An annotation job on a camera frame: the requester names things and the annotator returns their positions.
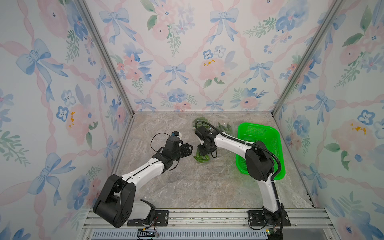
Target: ventilation grille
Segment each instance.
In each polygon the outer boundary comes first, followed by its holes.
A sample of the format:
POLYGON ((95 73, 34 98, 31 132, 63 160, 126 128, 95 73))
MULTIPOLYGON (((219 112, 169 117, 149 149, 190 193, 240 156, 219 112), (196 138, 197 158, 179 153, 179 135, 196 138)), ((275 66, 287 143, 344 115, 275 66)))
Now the ventilation grille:
MULTIPOLYGON (((267 239, 266 230, 241 230, 241 229, 158 229, 156 239, 267 239)), ((109 239, 138 239, 137 229, 94 229, 92 240, 109 239)), ((139 232, 141 239, 151 239, 143 237, 145 233, 139 232)))

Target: green plastic basket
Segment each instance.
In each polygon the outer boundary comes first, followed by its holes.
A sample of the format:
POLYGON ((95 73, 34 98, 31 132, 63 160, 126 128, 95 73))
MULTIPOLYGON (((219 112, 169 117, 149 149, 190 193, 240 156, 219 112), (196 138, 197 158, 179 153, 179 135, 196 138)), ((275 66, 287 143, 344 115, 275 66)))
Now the green plastic basket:
MULTIPOLYGON (((285 176, 280 134, 276 129, 269 126, 245 122, 239 125, 237 138, 250 142, 262 141, 266 145, 267 149, 273 152, 280 160, 281 171, 275 177, 275 180, 280 180, 285 176)), ((249 175, 245 159, 239 155, 236 155, 236 166, 241 173, 249 175)), ((277 170, 277 163, 274 164, 274 168, 277 170)))

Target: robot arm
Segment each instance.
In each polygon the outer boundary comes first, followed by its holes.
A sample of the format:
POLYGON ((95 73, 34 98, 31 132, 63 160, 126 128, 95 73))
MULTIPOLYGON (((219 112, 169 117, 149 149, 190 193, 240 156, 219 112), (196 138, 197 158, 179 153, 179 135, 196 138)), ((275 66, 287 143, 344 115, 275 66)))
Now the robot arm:
POLYGON ((257 181, 262 193, 266 223, 276 225, 281 222, 283 205, 280 205, 273 180, 281 169, 279 167, 280 169, 274 173, 273 165, 275 164, 274 158, 276 156, 268 151, 265 144, 261 141, 256 143, 243 141, 227 135, 225 132, 216 129, 204 121, 197 121, 196 126, 198 122, 214 128, 212 131, 207 130, 204 126, 196 128, 195 133, 201 142, 201 145, 197 146, 200 154, 203 156, 212 154, 217 151, 218 147, 222 147, 243 157, 247 163, 249 175, 257 181))
POLYGON ((169 170, 174 161, 191 155, 193 147, 183 144, 180 138, 181 133, 173 132, 165 146, 144 165, 120 177, 111 175, 100 192, 93 212, 116 228, 133 219, 149 225, 154 218, 155 206, 144 200, 134 201, 135 192, 152 178, 169 170))

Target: marble floor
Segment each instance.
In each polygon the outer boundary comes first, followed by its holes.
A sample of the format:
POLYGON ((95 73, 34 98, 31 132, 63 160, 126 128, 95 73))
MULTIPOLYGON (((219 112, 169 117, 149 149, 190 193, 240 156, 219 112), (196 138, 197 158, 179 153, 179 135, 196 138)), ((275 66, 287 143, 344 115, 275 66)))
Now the marble floor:
MULTIPOLYGON (((230 124, 233 136, 237 136, 237 127, 243 122, 277 129, 271 114, 137 113, 117 174, 128 173, 150 159, 155 152, 149 144, 156 133, 179 131, 182 140, 194 146, 192 155, 181 159, 174 170, 155 177, 136 191, 137 200, 145 199, 157 208, 261 208, 263 201, 259 187, 253 178, 239 172, 234 153, 218 149, 217 158, 203 163, 193 158, 199 144, 192 128, 192 121, 197 117, 205 117, 215 125, 218 122, 230 124)), ((167 137, 165 134, 156 136, 153 148, 164 146, 167 137)), ((286 175, 276 181, 280 201, 285 208, 312 208, 283 138, 281 142, 286 175)))

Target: black cable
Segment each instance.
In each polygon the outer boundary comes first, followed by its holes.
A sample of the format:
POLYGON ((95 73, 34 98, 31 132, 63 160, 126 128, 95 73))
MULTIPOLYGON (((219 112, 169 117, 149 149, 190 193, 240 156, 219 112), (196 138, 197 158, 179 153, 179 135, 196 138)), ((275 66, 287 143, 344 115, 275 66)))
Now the black cable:
POLYGON ((264 226, 262 226, 262 227, 259 228, 259 229, 255 229, 255 228, 251 227, 251 225, 249 224, 250 221, 251 221, 251 220, 248 219, 248 226, 249 226, 252 230, 255 230, 255 231, 261 230, 261 229, 265 228, 265 226, 266 226, 266 221, 265 221, 264 226))
POLYGON ((211 153, 211 156, 212 156, 213 158, 216 158, 216 157, 217 157, 217 150, 215 151, 215 153, 216 153, 216 156, 214 156, 214 155, 211 153))
POLYGON ((150 144, 150 146, 151 146, 152 150, 155 151, 155 152, 156 152, 156 150, 153 149, 153 147, 152 147, 152 141, 153 141, 153 139, 154 139, 157 135, 159 135, 159 134, 167 134, 168 136, 170 136, 168 133, 165 133, 165 132, 159 132, 158 134, 156 134, 155 136, 153 136, 153 138, 152 138, 152 140, 151 140, 151 144, 150 144))
MULTIPOLYGON (((234 140, 234 141, 236 141, 236 142, 239 142, 239 143, 242 143, 242 144, 244 144, 244 145, 247 145, 247 146, 250 146, 250 147, 255 147, 255 148, 257 148, 257 149, 261 149, 261 150, 263 150, 263 151, 265 151, 265 152, 267 152, 267 153, 269 153, 272 157, 273 157, 273 159, 275 159, 275 161, 276 161, 276 163, 277 163, 277 170, 272 174, 272 176, 271 176, 271 182, 275 182, 274 180, 275 180, 275 177, 280 173, 280 171, 281 171, 281 163, 280 163, 280 160, 279 160, 279 158, 273 153, 273 152, 271 152, 271 151, 269 151, 267 148, 265 148, 265 147, 262 147, 262 146, 258 146, 258 145, 255 145, 255 144, 252 144, 252 143, 248 143, 248 142, 245 142, 245 141, 243 141, 243 140, 241 140, 241 139, 238 139, 238 138, 235 138, 235 137, 232 137, 232 136, 230 136, 230 135, 227 135, 227 134, 225 134, 225 133, 223 133, 223 131, 221 131, 220 129, 218 129, 217 127, 215 127, 214 125, 212 125, 212 124, 210 124, 210 123, 208 123, 208 122, 205 122, 205 121, 203 121, 203 120, 197 120, 196 122, 195 122, 195 128, 197 129, 197 123, 199 123, 199 122, 201 122, 201 123, 203 123, 203 124, 206 124, 206 125, 208 125, 208 126, 210 126, 211 128, 213 128, 214 130, 216 130, 218 133, 220 133, 221 135, 223 135, 224 137, 226 137, 226 138, 228 138, 228 139, 230 139, 230 140, 234 140)), ((278 199, 276 199, 276 202, 277 202, 277 205, 278 205, 278 209, 279 209, 279 211, 280 211, 280 223, 281 223, 281 225, 280 225, 280 229, 279 229, 279 231, 281 232, 282 231, 282 229, 283 229, 283 212, 282 212, 282 208, 281 208, 281 205, 280 205, 280 201, 278 200, 278 199)))
POLYGON ((176 160, 176 161, 177 161, 176 166, 174 168, 172 168, 172 169, 168 169, 168 171, 172 171, 173 169, 175 169, 177 167, 177 165, 179 164, 180 160, 176 160))

